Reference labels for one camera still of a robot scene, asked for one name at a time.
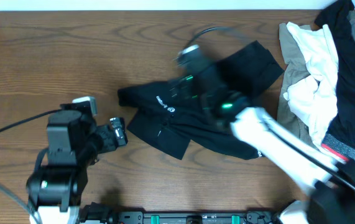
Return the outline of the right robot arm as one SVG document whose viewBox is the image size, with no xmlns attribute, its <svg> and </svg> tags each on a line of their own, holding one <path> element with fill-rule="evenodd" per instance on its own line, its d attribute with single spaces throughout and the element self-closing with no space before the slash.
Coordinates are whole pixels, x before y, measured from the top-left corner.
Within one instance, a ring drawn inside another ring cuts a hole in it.
<svg viewBox="0 0 355 224">
<path fill-rule="evenodd" d="M 228 88 L 215 63 L 183 62 L 172 95 L 194 100 L 210 125 L 230 132 L 281 168 L 308 196 L 277 215 L 279 223 L 355 223 L 355 161 L 340 162 L 296 138 L 248 97 Z"/>
</svg>

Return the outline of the black polo shirt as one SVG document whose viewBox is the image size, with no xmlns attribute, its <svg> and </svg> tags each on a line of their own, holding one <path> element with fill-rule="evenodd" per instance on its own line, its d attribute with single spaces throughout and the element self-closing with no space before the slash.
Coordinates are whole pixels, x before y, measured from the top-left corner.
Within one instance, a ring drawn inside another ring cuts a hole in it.
<svg viewBox="0 0 355 224">
<path fill-rule="evenodd" d="M 283 73 L 269 50 L 254 41 L 215 63 L 222 79 L 233 90 L 257 97 Z M 173 97 L 169 82 L 152 82 L 118 90 L 120 106 L 137 108 L 127 129 L 152 147 L 182 159 L 190 143 L 244 160 L 260 152 L 233 135 L 218 131 L 206 120 L 198 98 Z"/>
</svg>

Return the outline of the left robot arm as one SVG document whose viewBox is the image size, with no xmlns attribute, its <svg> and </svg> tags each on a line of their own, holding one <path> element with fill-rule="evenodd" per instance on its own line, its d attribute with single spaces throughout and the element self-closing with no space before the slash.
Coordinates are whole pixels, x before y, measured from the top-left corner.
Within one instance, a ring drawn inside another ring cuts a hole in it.
<svg viewBox="0 0 355 224">
<path fill-rule="evenodd" d="M 77 223 L 87 169 L 99 154 L 127 144 L 124 119 L 97 125 L 89 111 L 61 110 L 47 124 L 48 163 L 37 161 L 26 183 L 31 223 Z"/>
</svg>

